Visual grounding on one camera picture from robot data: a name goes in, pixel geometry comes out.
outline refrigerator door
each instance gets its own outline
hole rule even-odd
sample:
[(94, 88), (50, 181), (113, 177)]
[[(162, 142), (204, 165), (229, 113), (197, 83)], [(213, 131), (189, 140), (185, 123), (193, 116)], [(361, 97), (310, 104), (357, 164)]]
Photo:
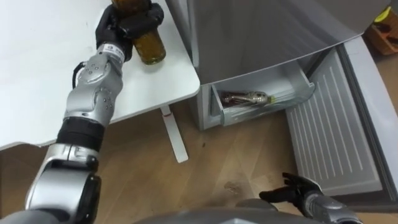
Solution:
[(398, 117), (361, 37), (335, 47), (287, 109), (300, 175), (356, 210), (398, 209)]
[(390, 0), (167, 0), (202, 84), (361, 35)]

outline glass jar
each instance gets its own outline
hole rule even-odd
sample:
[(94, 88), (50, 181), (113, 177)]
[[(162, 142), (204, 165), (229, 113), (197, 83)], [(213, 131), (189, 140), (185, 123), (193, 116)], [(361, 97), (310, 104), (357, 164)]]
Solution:
[[(112, 3), (121, 17), (146, 11), (150, 7), (148, 0), (112, 0)], [(133, 40), (133, 44), (146, 65), (159, 63), (166, 57), (166, 50), (157, 29)]]

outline table leg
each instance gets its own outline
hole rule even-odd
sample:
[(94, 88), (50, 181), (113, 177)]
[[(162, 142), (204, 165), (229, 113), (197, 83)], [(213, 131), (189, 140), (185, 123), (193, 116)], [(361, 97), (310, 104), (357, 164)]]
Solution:
[(166, 125), (167, 133), (169, 134), (170, 142), (172, 143), (175, 158), (178, 163), (188, 160), (187, 150), (185, 150), (184, 143), (178, 130), (177, 123), (169, 106), (160, 108), (163, 114), (164, 124)]

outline freezer drawer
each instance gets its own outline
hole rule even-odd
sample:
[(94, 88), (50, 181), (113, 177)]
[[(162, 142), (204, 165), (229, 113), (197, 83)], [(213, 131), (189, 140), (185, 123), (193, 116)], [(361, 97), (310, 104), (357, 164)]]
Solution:
[[(219, 116), (224, 126), (284, 110), (308, 100), (315, 90), (297, 62), (269, 68), (261, 72), (226, 80), (211, 86), (211, 115)], [(262, 91), (274, 98), (268, 105), (242, 105), (224, 107), (221, 92)]]
[(286, 110), (299, 174), (353, 208), (396, 209), (398, 117), (362, 38), (333, 49), (309, 80), (312, 97)]

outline object on shelf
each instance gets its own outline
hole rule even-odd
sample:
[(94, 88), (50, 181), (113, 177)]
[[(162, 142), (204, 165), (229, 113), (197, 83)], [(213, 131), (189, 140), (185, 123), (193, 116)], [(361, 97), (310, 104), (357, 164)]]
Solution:
[[(267, 96), (262, 102), (250, 99), (238, 105), (229, 105), (224, 97), (231, 93), (260, 92)], [(250, 75), (232, 78), (211, 86), (211, 121), (218, 119), (227, 126), (265, 114), (284, 110), (307, 101), (315, 91), (297, 61), (267, 68)]]
[(245, 103), (268, 105), (273, 103), (274, 97), (261, 91), (222, 91), (221, 103), (225, 107), (243, 105)]
[[(148, 0), (112, 0), (112, 3), (118, 9), (121, 17), (147, 11), (151, 4)], [(166, 51), (157, 29), (133, 40), (133, 44), (142, 62), (146, 65), (159, 63), (166, 57)]]
[(373, 46), (383, 55), (398, 52), (398, 16), (391, 10), (386, 9), (374, 23), (366, 30), (365, 36)]
[(391, 6), (387, 7), (387, 9), (385, 9), (379, 16), (377, 16), (374, 20), (374, 22), (381, 22), (384, 19), (387, 18), (387, 16), (389, 15), (389, 13), (391, 12)]

